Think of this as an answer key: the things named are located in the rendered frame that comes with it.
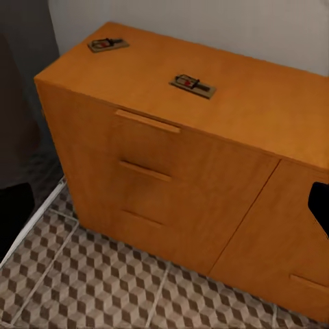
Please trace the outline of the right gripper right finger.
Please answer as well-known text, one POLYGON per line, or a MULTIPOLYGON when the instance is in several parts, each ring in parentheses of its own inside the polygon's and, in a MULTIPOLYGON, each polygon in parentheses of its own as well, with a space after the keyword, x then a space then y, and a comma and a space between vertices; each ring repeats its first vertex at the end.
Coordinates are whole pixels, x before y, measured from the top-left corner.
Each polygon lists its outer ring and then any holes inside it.
POLYGON ((329 185, 313 183, 308 198, 308 207, 320 223, 322 229, 329 233, 329 185))

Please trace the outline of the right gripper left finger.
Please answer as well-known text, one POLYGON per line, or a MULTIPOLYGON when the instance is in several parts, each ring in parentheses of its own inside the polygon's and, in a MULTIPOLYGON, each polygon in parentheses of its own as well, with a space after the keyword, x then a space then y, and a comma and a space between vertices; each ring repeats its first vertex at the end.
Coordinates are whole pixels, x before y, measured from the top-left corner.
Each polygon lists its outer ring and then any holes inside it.
POLYGON ((35 209, 28 182, 0 190, 0 263, 35 209))

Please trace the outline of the mousetrap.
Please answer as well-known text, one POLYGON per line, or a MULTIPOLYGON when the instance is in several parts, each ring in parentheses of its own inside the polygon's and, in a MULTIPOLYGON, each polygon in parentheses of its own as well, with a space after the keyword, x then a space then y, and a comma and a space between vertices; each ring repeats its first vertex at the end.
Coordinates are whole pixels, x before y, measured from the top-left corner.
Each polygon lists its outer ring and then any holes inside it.
POLYGON ((217 90, 215 86, 211 86, 210 84, 203 83, 201 80, 182 74, 177 74, 169 84, 206 99, 210 99, 217 90))
POLYGON ((117 50, 128 46, 128 42, 124 38, 103 39, 88 43, 88 48, 93 53, 117 50))

